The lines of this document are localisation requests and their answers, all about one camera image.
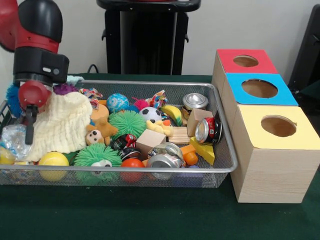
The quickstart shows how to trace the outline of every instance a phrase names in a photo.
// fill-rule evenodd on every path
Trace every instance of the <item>yellow ball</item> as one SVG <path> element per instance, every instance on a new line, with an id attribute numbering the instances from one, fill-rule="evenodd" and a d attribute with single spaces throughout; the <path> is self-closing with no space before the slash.
<path id="1" fill-rule="evenodd" d="M 69 166 L 68 159 L 60 152 L 49 152 L 44 155 L 40 161 L 39 165 L 43 166 Z M 54 170 L 41 170 L 40 175 L 43 179 L 50 182 L 60 181 L 67 171 L 54 171 Z"/>
<path id="2" fill-rule="evenodd" d="M 12 165 L 15 163 L 16 158 L 11 152 L 3 147 L 0 148 L 0 164 Z"/>

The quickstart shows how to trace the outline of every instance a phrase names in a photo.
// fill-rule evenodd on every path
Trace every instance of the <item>metal can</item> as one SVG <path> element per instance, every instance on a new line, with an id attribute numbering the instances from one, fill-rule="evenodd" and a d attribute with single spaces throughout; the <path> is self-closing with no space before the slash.
<path id="1" fill-rule="evenodd" d="M 149 152 L 149 156 L 147 168 L 181 168 L 185 165 L 181 149 L 171 142 L 154 147 Z M 168 180 L 172 176 L 170 172 L 152 172 L 151 174 L 160 180 Z"/>
<path id="2" fill-rule="evenodd" d="M 200 144 L 217 144 L 222 135 L 222 125 L 214 117 L 206 117 L 199 121 L 195 128 L 195 139 Z"/>
<path id="3" fill-rule="evenodd" d="M 126 159 L 136 158 L 140 159 L 141 152 L 137 148 L 126 147 L 124 149 L 119 150 L 118 155 L 120 156 L 122 162 Z"/>
<path id="4" fill-rule="evenodd" d="M 189 93 L 183 97 L 182 114 L 183 117 L 188 120 L 192 109 L 205 110 L 209 101 L 208 98 L 200 93 Z"/>
<path id="5" fill-rule="evenodd" d="M 121 150 L 125 148 L 135 148 L 137 137 L 132 134 L 124 134 L 119 136 L 113 143 L 114 150 Z"/>

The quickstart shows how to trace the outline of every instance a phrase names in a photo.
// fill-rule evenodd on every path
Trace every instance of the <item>green table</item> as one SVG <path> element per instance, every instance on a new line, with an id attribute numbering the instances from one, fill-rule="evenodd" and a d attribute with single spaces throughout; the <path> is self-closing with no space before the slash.
<path id="1" fill-rule="evenodd" d="M 86 79 L 210 82 L 210 76 L 85 75 Z M 1 240 L 320 239 L 320 174 L 302 204 L 237 203 L 218 189 L 0 186 Z"/>

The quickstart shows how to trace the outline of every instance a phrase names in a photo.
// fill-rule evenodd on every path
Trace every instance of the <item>wooden box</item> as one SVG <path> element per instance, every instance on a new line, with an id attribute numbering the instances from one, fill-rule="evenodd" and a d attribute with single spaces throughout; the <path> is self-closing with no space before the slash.
<path id="1" fill-rule="evenodd" d="M 301 203 L 320 164 L 320 139 L 297 106 L 238 105 L 231 131 L 239 203 Z"/>
<path id="2" fill-rule="evenodd" d="M 277 70 L 262 49 L 218 49 L 215 55 L 212 84 L 223 93 L 226 74 L 277 74 Z"/>
<path id="3" fill-rule="evenodd" d="M 298 106 L 279 74 L 227 73 L 221 101 L 230 129 L 238 104 Z"/>

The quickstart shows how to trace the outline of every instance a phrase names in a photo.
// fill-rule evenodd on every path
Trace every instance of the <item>wire mesh basket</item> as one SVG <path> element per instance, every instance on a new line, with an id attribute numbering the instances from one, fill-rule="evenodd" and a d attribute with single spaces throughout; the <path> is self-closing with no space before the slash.
<path id="1" fill-rule="evenodd" d="M 1 185 L 54 185 L 54 186 L 136 186 L 176 188 L 218 188 L 228 173 L 238 166 L 238 160 L 225 118 L 218 90 L 208 83 L 171 83 L 85 80 L 81 88 L 95 88 L 104 97 L 121 93 L 134 102 L 132 97 L 147 99 L 154 93 L 165 90 L 168 104 L 181 107 L 183 97 L 199 93 L 208 98 L 207 110 L 222 123 L 222 137 L 214 146 L 214 165 L 198 156 L 199 168 L 129 168 L 129 167 L 83 167 L 83 166 L 40 166 L 0 165 Z M 7 103 L 0 106 L 0 123 L 14 124 Z"/>

